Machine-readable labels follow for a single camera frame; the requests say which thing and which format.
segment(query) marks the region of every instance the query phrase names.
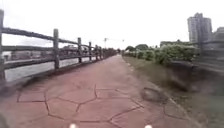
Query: grass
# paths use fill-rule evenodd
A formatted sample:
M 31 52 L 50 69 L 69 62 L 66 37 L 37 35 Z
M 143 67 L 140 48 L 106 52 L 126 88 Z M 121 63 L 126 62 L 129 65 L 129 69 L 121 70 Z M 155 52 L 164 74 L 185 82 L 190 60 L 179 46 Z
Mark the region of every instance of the grass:
M 188 114 L 208 128 L 224 127 L 224 96 L 184 92 L 167 82 L 166 68 L 150 61 L 123 57 L 136 71 L 166 91 Z

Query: green vegetation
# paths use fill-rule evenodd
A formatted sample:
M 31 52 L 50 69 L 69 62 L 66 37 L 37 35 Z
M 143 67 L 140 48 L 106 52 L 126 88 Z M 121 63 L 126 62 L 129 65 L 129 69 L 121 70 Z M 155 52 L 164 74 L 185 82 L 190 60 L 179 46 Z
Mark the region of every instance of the green vegetation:
M 198 54 L 195 47 L 183 44 L 168 44 L 163 45 L 160 48 L 149 48 L 145 44 L 140 44 L 136 46 L 136 49 L 131 46 L 128 46 L 126 49 L 129 49 L 129 51 L 126 51 L 123 54 L 124 56 L 152 60 L 153 62 L 162 65 L 166 65 L 170 61 L 175 60 L 191 62 Z
M 147 78 L 158 85 L 203 126 L 207 128 L 223 128 L 223 96 L 179 90 L 173 85 L 174 83 L 167 81 L 165 66 L 134 57 L 123 56 L 123 59 L 135 68 L 134 73 L 138 78 Z

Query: red pavement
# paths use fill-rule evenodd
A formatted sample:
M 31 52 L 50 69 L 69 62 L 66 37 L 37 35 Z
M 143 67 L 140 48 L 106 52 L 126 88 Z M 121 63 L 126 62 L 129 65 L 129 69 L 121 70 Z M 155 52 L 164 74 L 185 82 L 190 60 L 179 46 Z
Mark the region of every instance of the red pavement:
M 121 56 L 55 76 L 0 103 L 0 128 L 196 128 L 171 101 L 144 101 L 142 81 Z

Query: wooden fence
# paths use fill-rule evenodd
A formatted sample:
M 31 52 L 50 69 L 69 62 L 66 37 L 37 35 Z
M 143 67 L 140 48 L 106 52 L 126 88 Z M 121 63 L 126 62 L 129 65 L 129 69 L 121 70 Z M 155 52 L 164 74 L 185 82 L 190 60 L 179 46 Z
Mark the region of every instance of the wooden fence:
M 78 38 L 77 42 L 60 39 L 58 29 L 53 30 L 53 36 L 46 36 L 35 32 L 3 27 L 3 19 L 4 19 L 4 11 L 0 10 L 0 85 L 2 85 L 1 83 L 5 83 L 6 81 L 5 79 L 6 69 L 12 69 L 22 66 L 41 64 L 53 61 L 54 69 L 57 70 L 60 68 L 59 65 L 60 60 L 78 58 L 78 63 L 82 63 L 83 57 L 89 57 L 90 61 L 92 61 L 92 57 L 96 57 L 96 61 L 103 58 L 103 50 L 101 47 L 97 45 L 95 47 L 92 47 L 91 42 L 89 42 L 89 45 L 84 45 L 82 44 L 81 38 Z M 19 36 L 35 37 L 39 39 L 50 40 L 53 42 L 53 47 L 3 46 L 2 34 L 19 35 Z M 68 43 L 72 45 L 77 45 L 77 49 L 59 48 L 59 43 Z M 53 56 L 28 61 L 20 61 L 15 63 L 4 63 L 3 52 L 5 51 L 52 51 Z M 73 52 L 75 54 L 62 56 L 60 55 L 60 52 L 62 51 Z

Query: tree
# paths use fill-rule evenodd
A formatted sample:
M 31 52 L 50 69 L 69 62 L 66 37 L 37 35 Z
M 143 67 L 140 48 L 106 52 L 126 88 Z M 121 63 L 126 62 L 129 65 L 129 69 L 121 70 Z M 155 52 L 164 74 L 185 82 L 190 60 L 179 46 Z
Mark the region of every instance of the tree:
M 132 47 L 132 46 L 128 46 L 128 47 L 125 49 L 125 51 L 127 51 L 127 50 L 129 50 L 129 51 L 135 51 L 135 48 Z
M 135 48 L 138 50 L 147 50 L 149 47 L 147 44 L 139 44 Z
M 117 49 L 117 53 L 119 53 L 119 54 L 121 53 L 121 50 L 119 48 Z
M 181 43 L 180 39 L 177 40 L 177 43 Z

